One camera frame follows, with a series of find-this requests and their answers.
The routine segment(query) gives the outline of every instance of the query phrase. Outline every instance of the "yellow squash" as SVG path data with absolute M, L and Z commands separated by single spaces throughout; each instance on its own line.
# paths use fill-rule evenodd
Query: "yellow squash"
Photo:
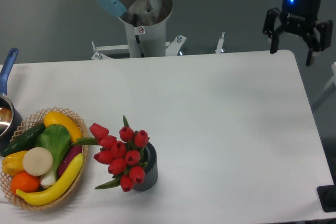
M 21 151 L 6 156 L 1 162 L 4 174 L 9 174 L 13 177 L 16 174 L 23 172 L 25 169 L 23 168 L 22 162 L 26 153 L 27 151 Z
M 82 132 L 76 123 L 61 112 L 50 111 L 45 115 L 43 123 L 45 127 L 52 124 L 63 125 L 69 131 L 73 143 L 77 142 L 77 138 L 83 137 Z
M 84 163 L 83 154 L 79 153 L 71 160 L 62 176 L 51 187 L 36 193 L 25 193 L 16 189 L 16 194 L 33 206 L 42 206 L 59 199 L 75 181 Z

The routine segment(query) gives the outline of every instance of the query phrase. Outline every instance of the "gray floor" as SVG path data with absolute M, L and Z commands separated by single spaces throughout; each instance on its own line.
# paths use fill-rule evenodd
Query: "gray floor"
M 167 40 L 187 37 L 186 54 L 208 54 L 225 31 L 227 52 L 269 50 L 261 31 L 266 10 L 282 0 L 173 0 Z M 336 1 L 322 0 L 319 19 L 336 22 Z M 0 0 L 0 64 L 11 47 L 20 50 L 17 63 L 89 60 L 96 46 L 123 45 L 126 37 L 118 19 L 101 10 L 95 0 Z M 280 49 L 296 55 L 310 102 L 332 76 L 336 61 L 336 31 L 332 47 L 305 67 L 307 46 L 301 38 L 282 35 Z M 336 156 L 336 92 L 314 113 L 328 158 Z

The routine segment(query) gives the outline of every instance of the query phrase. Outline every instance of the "saucepan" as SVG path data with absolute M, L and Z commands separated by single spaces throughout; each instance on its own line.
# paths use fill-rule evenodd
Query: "saucepan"
M 12 135 L 21 125 L 22 117 L 14 108 L 7 96 L 7 82 L 9 73 L 14 65 L 17 48 L 12 48 L 0 72 L 0 151 L 3 151 L 9 144 Z

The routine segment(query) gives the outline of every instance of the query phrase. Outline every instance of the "wicker basket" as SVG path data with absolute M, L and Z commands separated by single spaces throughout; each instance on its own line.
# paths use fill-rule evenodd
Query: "wicker basket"
M 19 126 L 17 128 L 17 131 L 14 133 L 14 135 L 12 136 L 12 139 L 15 139 L 17 136 L 19 136 L 20 134 L 22 134 L 23 132 L 25 132 L 27 129 L 31 128 L 32 126 L 42 123 L 43 122 L 43 118 L 44 116 L 50 112 L 50 111 L 58 111 L 61 112 L 65 115 L 67 115 L 68 117 L 70 117 L 81 129 L 82 133 L 83 133 L 83 137 L 88 137 L 88 130 L 87 127 L 83 121 L 83 119 L 80 118 L 80 116 L 78 114 L 76 114 L 73 111 L 70 111 L 69 109 L 62 109 L 62 108 L 52 108 L 52 109 L 46 109 L 46 110 L 41 110 L 41 111 L 37 111 L 35 114 L 30 115 L 30 117 L 26 118 L 26 121 L 21 123 L 21 126 Z M 43 206 L 32 206 L 30 204 L 28 204 L 26 201 L 24 201 L 23 199 L 21 199 L 20 197 L 16 197 L 15 195 L 13 195 L 12 191 L 11 191 L 11 176 L 4 174 L 2 171 L 0 173 L 0 186 L 3 189 L 3 192 L 5 193 L 5 197 L 9 200 L 9 202 L 13 203 L 14 206 L 17 207 L 21 207 L 22 209 L 25 210 L 44 210 L 44 209 L 48 209 L 50 207 L 56 206 L 57 204 L 61 203 L 64 199 L 66 199 L 71 192 L 74 190 L 74 188 L 77 185 L 77 182 L 79 181 L 84 166 L 86 164 L 86 159 L 88 156 L 88 146 L 85 145 L 83 146 L 83 156 L 84 156 L 84 163 L 83 163 L 83 167 L 80 170 L 76 180 L 74 181 L 74 183 L 71 185 L 71 187 L 57 200 L 55 200 L 52 203 L 49 203 L 47 205 L 43 205 Z

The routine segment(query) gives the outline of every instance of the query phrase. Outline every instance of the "fake fruit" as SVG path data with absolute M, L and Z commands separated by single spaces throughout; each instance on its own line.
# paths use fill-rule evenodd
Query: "fake fruit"
M 61 112 L 50 111 L 45 115 L 43 123 L 45 127 L 52 124 L 63 125 L 69 131 L 73 143 L 77 141 L 77 138 L 83 137 L 82 132 L 76 123 Z
M 27 172 L 21 172 L 12 178 L 10 184 L 11 191 L 16 196 L 17 189 L 26 193 L 36 192 L 40 186 L 40 180 L 38 177 L 32 176 Z
M 83 149 L 83 147 L 81 145 L 72 146 L 70 148 L 67 155 L 65 156 L 65 158 L 63 159 L 63 161 L 61 162 L 61 164 L 58 167 L 58 171 L 57 171 L 58 177 L 62 176 L 65 169 L 70 164 L 71 160 L 73 160 L 73 158 L 76 157 L 77 154 L 82 153 L 82 149 Z
M 27 151 L 35 147 L 35 142 L 39 134 L 41 134 L 46 129 L 43 123 L 35 125 L 27 129 L 24 133 L 16 137 L 13 141 L 9 143 L 6 149 L 1 152 L 1 156 L 5 157 L 9 154 Z
M 70 143 L 69 131 L 60 124 L 48 126 L 36 141 L 36 146 L 49 150 L 54 159 L 50 171 L 40 178 L 43 187 L 49 187 L 56 182 L 57 168 L 67 154 Z
M 33 206 L 49 204 L 60 198 L 69 189 L 78 176 L 83 163 L 84 156 L 79 153 L 70 162 L 63 175 L 48 189 L 35 193 L 26 193 L 21 189 L 17 189 L 16 194 Z
M 2 160 L 2 171 L 5 174 L 15 176 L 16 174 L 23 172 L 25 169 L 23 168 L 23 157 L 27 151 L 21 151 L 9 154 Z
M 23 168 L 33 176 L 41 176 L 50 170 L 53 159 L 50 151 L 42 147 L 29 150 L 23 157 Z

